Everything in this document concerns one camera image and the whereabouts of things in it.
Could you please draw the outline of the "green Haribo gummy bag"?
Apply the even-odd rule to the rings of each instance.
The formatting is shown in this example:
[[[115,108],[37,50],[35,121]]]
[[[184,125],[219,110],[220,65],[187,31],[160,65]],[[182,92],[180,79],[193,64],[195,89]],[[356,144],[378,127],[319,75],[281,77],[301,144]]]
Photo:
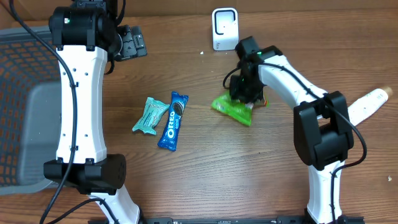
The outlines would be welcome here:
[[[262,95],[261,99],[255,103],[242,103],[239,100],[232,100],[229,92],[225,91],[213,100],[211,107],[220,113],[230,116],[241,124],[251,126],[253,109],[267,107],[268,104],[269,101],[265,95]]]

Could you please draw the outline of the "teal snack packet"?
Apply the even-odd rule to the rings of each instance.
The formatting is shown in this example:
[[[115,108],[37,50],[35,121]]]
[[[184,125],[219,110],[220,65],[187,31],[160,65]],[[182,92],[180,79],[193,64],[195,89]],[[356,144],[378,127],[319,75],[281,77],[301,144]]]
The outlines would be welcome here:
[[[159,100],[155,100],[152,97],[148,97],[144,107],[142,117],[133,126],[132,131],[142,131],[144,134],[156,135],[157,132],[154,129],[164,113],[168,110],[169,105]]]

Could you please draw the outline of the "blue Oreo cookie pack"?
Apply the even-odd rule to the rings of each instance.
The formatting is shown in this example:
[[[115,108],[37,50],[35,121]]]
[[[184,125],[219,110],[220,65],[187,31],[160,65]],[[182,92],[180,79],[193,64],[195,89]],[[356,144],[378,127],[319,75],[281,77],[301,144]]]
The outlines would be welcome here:
[[[172,92],[172,102],[169,106],[169,117],[165,125],[164,132],[157,143],[159,147],[170,151],[176,151],[181,120],[188,100],[189,96],[179,95],[176,91]]]

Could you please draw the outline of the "white tube with gold cap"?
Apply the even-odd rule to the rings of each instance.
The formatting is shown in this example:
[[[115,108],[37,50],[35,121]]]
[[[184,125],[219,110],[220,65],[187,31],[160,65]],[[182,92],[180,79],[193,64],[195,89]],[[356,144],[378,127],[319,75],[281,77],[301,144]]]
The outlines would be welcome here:
[[[376,88],[363,97],[357,99],[348,107],[349,120],[357,126],[372,116],[391,96],[393,90],[389,86]]]

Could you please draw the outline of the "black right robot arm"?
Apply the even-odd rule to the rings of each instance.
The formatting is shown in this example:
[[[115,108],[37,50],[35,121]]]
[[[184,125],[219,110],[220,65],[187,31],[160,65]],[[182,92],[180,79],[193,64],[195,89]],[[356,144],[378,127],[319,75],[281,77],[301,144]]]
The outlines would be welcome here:
[[[353,147],[354,125],[349,121],[345,97],[315,86],[294,69],[275,46],[260,49],[251,40],[237,44],[239,75],[229,83],[232,99],[257,103],[263,89],[274,90],[292,109],[294,147],[308,166],[310,223],[337,223],[340,208],[340,176]]]

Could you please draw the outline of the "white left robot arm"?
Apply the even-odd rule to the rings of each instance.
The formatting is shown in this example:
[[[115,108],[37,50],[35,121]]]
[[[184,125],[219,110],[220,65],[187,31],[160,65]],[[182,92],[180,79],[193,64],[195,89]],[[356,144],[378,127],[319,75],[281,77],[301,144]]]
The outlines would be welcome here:
[[[106,223],[144,223],[124,184],[126,158],[110,154],[103,135],[103,78],[114,64],[142,57],[146,48],[138,27],[122,25],[116,1],[73,1],[49,20],[61,80],[61,131],[45,178],[73,187],[106,215]]]

